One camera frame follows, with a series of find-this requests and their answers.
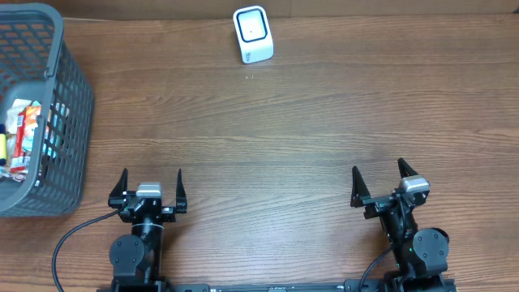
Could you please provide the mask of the beige brown snack pouch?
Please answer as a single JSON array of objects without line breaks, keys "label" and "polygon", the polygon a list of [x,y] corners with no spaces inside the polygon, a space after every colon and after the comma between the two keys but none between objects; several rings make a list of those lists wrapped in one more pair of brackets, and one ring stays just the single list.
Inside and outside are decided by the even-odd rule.
[{"label": "beige brown snack pouch", "polygon": [[14,138],[18,128],[18,116],[24,109],[31,105],[32,101],[24,99],[15,99],[12,107],[6,112],[6,137]]}]

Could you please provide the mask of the yellow highlighter pen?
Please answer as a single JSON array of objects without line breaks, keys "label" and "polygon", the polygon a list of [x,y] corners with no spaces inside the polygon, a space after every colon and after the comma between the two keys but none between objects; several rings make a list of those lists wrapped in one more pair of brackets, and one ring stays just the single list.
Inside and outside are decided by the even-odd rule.
[{"label": "yellow highlighter pen", "polygon": [[7,163],[7,146],[6,146],[6,126],[0,125],[0,166]]}]

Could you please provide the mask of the teal orange snack pack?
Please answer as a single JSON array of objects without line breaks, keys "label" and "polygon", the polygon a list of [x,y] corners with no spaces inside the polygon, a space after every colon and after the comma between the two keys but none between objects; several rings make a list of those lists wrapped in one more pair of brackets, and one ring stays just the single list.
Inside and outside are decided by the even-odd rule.
[{"label": "teal orange snack pack", "polygon": [[[41,113],[41,104],[38,101],[34,101],[24,109],[24,133],[21,142],[21,148],[24,151],[25,156],[29,156],[32,151],[32,145],[34,141],[34,135],[37,128],[37,116]],[[56,103],[51,105],[49,111],[48,122],[54,127],[55,130],[63,130],[65,125],[64,121],[60,119],[59,114],[66,118],[69,114],[69,109],[61,104]],[[54,132],[46,127],[45,139],[50,143],[58,146],[61,142],[61,138]]]}]

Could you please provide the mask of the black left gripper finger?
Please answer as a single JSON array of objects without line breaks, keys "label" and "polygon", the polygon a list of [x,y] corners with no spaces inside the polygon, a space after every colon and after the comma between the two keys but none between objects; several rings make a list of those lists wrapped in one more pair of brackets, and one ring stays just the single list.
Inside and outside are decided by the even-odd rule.
[{"label": "black left gripper finger", "polygon": [[176,213],[187,213],[187,194],[186,194],[185,188],[183,186],[183,182],[182,182],[182,170],[181,169],[178,170],[175,199],[176,199],[175,212]]},{"label": "black left gripper finger", "polygon": [[115,187],[109,194],[108,205],[111,208],[122,208],[125,204],[127,191],[127,179],[128,179],[128,170],[124,169],[120,179],[116,183]]}]

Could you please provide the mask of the red stick snack packet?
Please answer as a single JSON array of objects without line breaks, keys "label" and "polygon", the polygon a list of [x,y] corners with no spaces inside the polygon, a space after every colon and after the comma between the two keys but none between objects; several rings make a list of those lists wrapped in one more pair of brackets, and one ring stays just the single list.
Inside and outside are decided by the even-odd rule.
[{"label": "red stick snack packet", "polygon": [[15,151],[11,161],[12,173],[25,171],[29,167],[34,135],[38,127],[37,117],[40,113],[40,105],[29,105],[17,116]]}]

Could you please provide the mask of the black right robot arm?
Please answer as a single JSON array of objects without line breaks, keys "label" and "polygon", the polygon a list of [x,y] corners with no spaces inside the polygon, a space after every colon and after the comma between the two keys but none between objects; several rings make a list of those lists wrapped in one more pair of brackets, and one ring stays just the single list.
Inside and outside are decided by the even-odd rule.
[{"label": "black right robot arm", "polygon": [[[440,228],[420,230],[413,211],[427,202],[430,183],[403,158],[397,160],[401,181],[388,195],[373,197],[358,167],[352,168],[350,206],[364,208],[366,219],[378,218],[389,247],[366,268],[355,291],[455,291],[454,280],[446,280],[450,238]],[[371,270],[388,254],[397,268],[384,277],[368,281]]]}]

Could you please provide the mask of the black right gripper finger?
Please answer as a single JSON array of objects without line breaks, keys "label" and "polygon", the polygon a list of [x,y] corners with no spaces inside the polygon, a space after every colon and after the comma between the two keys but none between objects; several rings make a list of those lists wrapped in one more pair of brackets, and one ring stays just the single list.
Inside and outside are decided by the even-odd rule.
[{"label": "black right gripper finger", "polygon": [[364,201],[371,198],[371,194],[367,189],[366,183],[364,182],[361,172],[357,166],[352,168],[352,193],[350,206],[353,208],[360,208],[365,205]]},{"label": "black right gripper finger", "polygon": [[406,161],[404,158],[400,157],[397,160],[398,169],[400,172],[401,178],[407,178],[410,176],[418,175],[418,172],[415,171]]}]

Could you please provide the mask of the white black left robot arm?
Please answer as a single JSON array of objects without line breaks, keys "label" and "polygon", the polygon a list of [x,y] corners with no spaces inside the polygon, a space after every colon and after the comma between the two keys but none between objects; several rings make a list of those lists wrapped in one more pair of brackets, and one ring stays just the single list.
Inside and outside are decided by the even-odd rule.
[{"label": "white black left robot arm", "polygon": [[173,285],[161,275],[164,224],[176,221],[187,212],[187,194],[182,173],[177,174],[174,205],[162,203],[158,182],[142,182],[135,191],[128,189],[128,171],[124,170],[110,192],[108,205],[117,211],[131,232],[114,240],[109,249],[113,265],[112,291],[171,291]]}]

